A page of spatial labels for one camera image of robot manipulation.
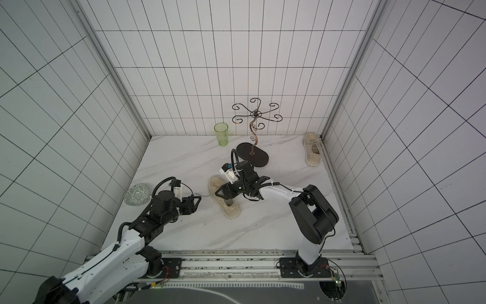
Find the beige lace-up shoe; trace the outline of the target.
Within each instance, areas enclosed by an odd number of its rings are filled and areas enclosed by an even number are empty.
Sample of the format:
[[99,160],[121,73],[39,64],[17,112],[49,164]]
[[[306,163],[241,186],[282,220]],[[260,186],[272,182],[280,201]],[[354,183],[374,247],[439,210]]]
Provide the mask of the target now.
[[235,219],[240,215],[240,206],[230,196],[226,196],[224,190],[227,185],[222,177],[211,176],[208,182],[208,191],[213,201],[228,219]]

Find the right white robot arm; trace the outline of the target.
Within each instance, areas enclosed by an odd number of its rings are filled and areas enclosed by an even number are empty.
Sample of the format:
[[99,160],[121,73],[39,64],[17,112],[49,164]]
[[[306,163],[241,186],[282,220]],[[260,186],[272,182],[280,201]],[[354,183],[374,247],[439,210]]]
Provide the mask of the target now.
[[320,190],[310,184],[304,188],[286,186],[267,176],[259,176],[254,165],[240,161],[232,150],[231,161],[220,174],[210,177],[208,189],[212,199],[229,219],[240,214],[234,201],[243,195],[250,201],[288,203],[303,235],[301,246],[292,258],[280,258],[276,267],[282,278],[318,278],[322,293],[332,301],[341,301],[348,290],[344,271],[337,263],[323,257],[327,238],[336,234],[339,216]]

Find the metal jewelry stand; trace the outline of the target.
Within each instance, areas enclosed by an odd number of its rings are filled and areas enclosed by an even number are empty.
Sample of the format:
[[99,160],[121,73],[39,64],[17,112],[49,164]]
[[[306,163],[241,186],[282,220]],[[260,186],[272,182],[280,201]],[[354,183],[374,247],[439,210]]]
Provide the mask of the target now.
[[250,110],[242,103],[235,103],[232,105],[232,109],[235,111],[239,111],[241,108],[248,111],[248,115],[234,115],[232,122],[234,124],[242,124],[244,121],[243,118],[248,118],[249,130],[251,132],[250,139],[252,140],[252,143],[240,143],[236,148],[236,153],[239,157],[249,162],[254,167],[264,167],[269,162],[269,156],[267,152],[257,147],[259,141],[256,133],[259,130],[263,130],[266,125],[264,122],[258,122],[258,119],[263,119],[268,122],[280,122],[283,120],[283,116],[276,113],[273,117],[264,117],[264,115],[277,111],[280,108],[280,105],[277,103],[271,102],[268,111],[261,111],[259,109],[261,106],[261,100],[259,98],[251,98],[249,102],[257,104],[255,110]]

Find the patterned ceramic bowl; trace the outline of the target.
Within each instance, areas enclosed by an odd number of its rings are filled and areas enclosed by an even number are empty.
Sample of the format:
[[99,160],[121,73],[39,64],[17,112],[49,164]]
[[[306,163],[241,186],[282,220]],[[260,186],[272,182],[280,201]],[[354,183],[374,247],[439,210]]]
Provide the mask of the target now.
[[151,190],[146,184],[131,186],[124,194],[124,203],[128,206],[141,206],[151,199]]

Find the green plastic cup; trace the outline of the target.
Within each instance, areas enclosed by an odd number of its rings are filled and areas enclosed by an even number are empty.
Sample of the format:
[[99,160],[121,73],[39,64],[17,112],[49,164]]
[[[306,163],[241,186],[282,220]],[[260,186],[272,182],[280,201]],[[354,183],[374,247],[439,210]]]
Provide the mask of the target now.
[[215,124],[214,131],[216,140],[220,146],[226,146],[229,143],[229,126],[225,122]]

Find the aluminium mounting rail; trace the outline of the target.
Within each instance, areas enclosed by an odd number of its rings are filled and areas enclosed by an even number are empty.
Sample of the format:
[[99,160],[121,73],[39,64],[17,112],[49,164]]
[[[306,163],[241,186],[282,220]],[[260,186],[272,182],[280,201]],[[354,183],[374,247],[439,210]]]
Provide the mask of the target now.
[[351,239],[353,250],[322,250],[329,267],[319,265],[304,276],[294,265],[295,250],[162,251],[161,257],[171,267],[170,282],[330,281],[330,271],[348,282],[383,281],[375,256]]

